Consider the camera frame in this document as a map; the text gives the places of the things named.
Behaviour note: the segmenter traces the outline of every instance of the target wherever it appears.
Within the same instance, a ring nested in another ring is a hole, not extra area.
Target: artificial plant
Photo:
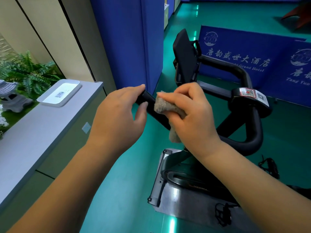
[[[8,60],[0,62],[0,79],[17,82],[18,91],[33,100],[62,78],[54,62],[35,64],[29,51],[12,54]]]

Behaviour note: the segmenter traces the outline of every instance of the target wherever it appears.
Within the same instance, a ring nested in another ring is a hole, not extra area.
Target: qr code sticker
[[[62,97],[63,94],[64,94],[64,92],[60,92],[60,93],[58,93],[55,97],[60,98],[60,97]]]
[[[254,90],[248,88],[240,88],[240,95],[256,98]]]
[[[256,95],[257,95],[257,100],[264,103],[266,106],[269,106],[267,97],[264,94],[256,90]]]

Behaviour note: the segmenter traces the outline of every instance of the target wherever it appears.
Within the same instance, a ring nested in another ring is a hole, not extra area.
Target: forearm
[[[311,201],[279,182],[229,145],[200,160],[266,232],[307,232]]]
[[[49,188],[10,229],[13,232],[79,232],[89,205],[115,162],[113,155],[80,149]]]

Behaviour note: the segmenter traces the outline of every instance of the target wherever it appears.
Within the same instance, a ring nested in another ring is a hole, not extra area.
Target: white tray
[[[61,107],[81,88],[80,81],[61,79],[43,93],[37,101],[43,105]]]

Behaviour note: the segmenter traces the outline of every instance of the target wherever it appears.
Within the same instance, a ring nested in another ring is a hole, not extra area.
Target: hand
[[[213,111],[197,83],[187,83],[173,93],[158,93],[164,100],[183,109],[182,120],[175,112],[165,112],[185,147],[198,159],[214,153],[222,141],[214,124]]]
[[[135,120],[132,115],[132,106],[144,89],[143,84],[110,93],[97,109],[86,145],[101,153],[112,153],[116,159],[129,149],[146,125],[148,102],[138,107]]]

